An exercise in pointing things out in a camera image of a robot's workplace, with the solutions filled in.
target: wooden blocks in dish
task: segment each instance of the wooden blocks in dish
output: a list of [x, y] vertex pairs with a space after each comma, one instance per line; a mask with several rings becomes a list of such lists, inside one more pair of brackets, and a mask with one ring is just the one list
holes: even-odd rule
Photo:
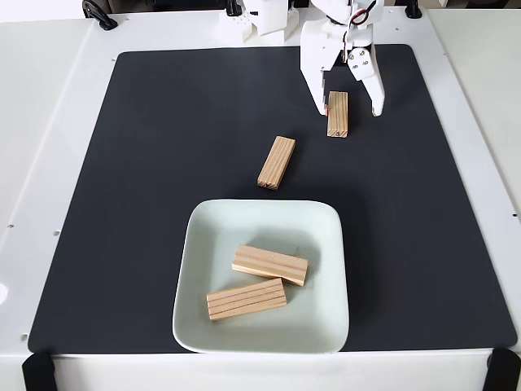
[[209, 293], [206, 300], [211, 320], [269, 310], [287, 303], [281, 279]]
[[281, 277], [290, 283], [304, 286], [308, 261], [260, 248], [240, 245], [235, 253], [232, 269], [263, 277]]

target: wood grain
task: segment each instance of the wood grain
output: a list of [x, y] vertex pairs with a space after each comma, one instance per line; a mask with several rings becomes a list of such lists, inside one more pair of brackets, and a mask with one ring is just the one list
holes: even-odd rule
[[269, 279], [262, 283], [209, 293], [206, 300], [211, 320], [250, 314], [287, 304], [281, 279]]
[[271, 190], [278, 189], [294, 149], [294, 139], [277, 136], [257, 179], [257, 184], [260, 187]]
[[240, 245], [235, 253], [232, 269], [263, 277], [281, 277], [302, 287], [308, 264], [306, 259]]
[[348, 137], [348, 93], [331, 91], [327, 105], [327, 135]]

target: white square dish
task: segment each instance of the white square dish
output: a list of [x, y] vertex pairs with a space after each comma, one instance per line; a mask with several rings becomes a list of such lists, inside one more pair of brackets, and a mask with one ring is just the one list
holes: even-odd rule
[[[232, 270], [240, 244], [309, 261], [305, 285], [284, 283], [287, 305], [213, 322], [206, 295], [266, 280]], [[195, 352], [336, 352], [349, 329], [344, 242], [329, 205], [210, 200], [190, 217], [173, 307], [173, 335]]]

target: black rubber mat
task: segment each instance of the black rubber mat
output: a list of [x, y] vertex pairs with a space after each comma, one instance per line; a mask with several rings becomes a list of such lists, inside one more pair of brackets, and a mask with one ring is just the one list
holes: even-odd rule
[[[328, 138], [298, 47], [120, 55], [29, 338], [57, 354], [186, 352], [172, 313], [186, 224], [219, 198], [317, 200], [344, 230], [344, 350], [460, 349], [517, 341], [422, 74], [408, 46], [377, 46], [386, 90], [361, 82], [349, 136]], [[296, 140], [278, 191], [256, 178]]]

